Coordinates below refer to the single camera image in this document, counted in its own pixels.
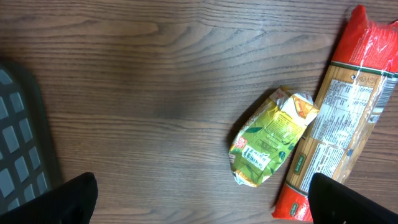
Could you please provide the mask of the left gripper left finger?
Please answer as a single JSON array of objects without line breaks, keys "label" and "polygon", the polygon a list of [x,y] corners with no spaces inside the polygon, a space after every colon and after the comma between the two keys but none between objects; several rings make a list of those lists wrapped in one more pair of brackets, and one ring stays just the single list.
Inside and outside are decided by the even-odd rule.
[{"label": "left gripper left finger", "polygon": [[85,172],[1,215],[1,224],[89,223],[97,198],[95,175]]}]

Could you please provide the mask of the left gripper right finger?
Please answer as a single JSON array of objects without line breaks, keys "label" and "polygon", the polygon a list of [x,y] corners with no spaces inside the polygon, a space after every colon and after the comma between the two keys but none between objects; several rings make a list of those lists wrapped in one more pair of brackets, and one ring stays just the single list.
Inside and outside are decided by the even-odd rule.
[{"label": "left gripper right finger", "polygon": [[397,214],[343,184],[313,175],[308,201],[314,224],[397,224]]}]

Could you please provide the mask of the green tea packet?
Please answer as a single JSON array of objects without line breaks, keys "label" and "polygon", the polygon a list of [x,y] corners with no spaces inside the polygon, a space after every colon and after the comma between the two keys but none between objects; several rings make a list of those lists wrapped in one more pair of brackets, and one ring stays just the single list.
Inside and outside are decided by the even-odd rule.
[{"label": "green tea packet", "polygon": [[311,95],[276,89],[245,122],[229,149],[231,172],[239,185],[258,187],[285,162],[319,114]]}]

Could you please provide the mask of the orange spaghetti package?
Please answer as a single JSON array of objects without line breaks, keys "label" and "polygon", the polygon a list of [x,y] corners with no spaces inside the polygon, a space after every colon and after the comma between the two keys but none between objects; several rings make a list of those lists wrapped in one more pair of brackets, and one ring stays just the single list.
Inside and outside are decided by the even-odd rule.
[{"label": "orange spaghetti package", "polygon": [[397,22],[374,22],[358,5],[326,71],[315,100],[320,112],[298,143],[274,218],[312,221],[313,175],[345,182],[396,84]]}]

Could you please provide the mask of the grey plastic shopping basket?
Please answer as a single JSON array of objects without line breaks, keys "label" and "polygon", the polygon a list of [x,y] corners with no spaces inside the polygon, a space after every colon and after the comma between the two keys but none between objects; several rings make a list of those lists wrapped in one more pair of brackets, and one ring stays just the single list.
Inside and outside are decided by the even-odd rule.
[{"label": "grey plastic shopping basket", "polygon": [[1,213],[63,182],[39,84],[15,62],[1,62]]}]

